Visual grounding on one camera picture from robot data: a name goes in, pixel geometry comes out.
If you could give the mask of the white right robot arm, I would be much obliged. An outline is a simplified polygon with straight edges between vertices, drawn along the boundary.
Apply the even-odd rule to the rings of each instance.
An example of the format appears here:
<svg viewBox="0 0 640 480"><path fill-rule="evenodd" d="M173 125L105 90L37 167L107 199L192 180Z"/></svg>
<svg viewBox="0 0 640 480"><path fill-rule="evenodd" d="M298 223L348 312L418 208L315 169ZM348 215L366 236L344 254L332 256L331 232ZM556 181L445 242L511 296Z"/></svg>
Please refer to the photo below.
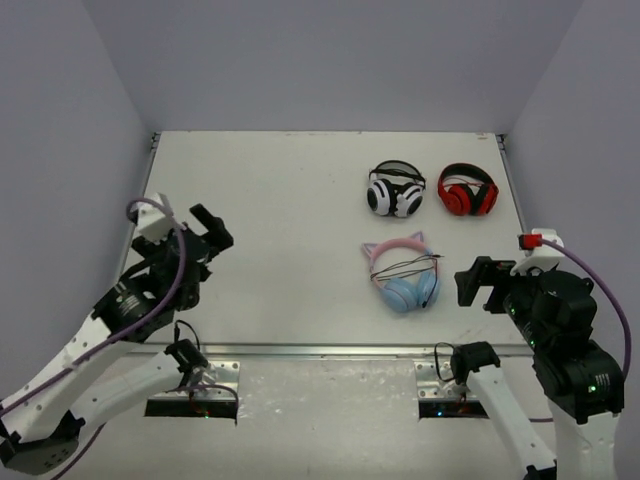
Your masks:
<svg viewBox="0 0 640 480"><path fill-rule="evenodd" d="M594 283L557 268L516 273L515 265L477 257L468 270L454 275L457 302L468 307L480 288L491 288L483 308L508 315L531 348L533 370L552 413L556 449L542 444L489 343L454 347L453 380L479 399L518 478L613 479L625 378L616 360L591 338Z"/></svg>

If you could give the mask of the pink blue cat-ear headphones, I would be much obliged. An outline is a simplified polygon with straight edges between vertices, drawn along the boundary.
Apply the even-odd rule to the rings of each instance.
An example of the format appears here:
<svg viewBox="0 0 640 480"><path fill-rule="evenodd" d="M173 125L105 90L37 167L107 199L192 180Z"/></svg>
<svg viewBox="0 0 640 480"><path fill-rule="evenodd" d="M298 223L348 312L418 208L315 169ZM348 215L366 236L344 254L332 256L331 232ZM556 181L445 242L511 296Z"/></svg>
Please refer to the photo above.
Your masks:
<svg viewBox="0 0 640 480"><path fill-rule="evenodd" d="M361 248L368 259L369 280L391 310L405 314L431 308L437 302L441 256L428 246L423 231L381 243L365 242ZM377 261L392 250L409 250L417 257L377 270Z"/></svg>

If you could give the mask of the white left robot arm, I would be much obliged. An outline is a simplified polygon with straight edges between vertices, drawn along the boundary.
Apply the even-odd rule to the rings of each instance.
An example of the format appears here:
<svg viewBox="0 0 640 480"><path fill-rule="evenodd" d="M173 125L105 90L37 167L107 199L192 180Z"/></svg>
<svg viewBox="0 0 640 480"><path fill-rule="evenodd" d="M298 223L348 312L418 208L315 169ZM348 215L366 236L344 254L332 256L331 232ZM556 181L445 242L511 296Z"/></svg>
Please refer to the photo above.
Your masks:
<svg viewBox="0 0 640 480"><path fill-rule="evenodd" d="M80 329L30 381L1 402L1 463L30 476L64 475L86 452L87 433L146 398L185 397L220 389L214 366L189 339L178 339L146 364L107 382L101 375L121 357L193 309L209 263L231 248L224 221L203 205L190 209L195 233L156 200L138 199L127 217L138 231L140 261L126 269L92 307Z"/></svg>

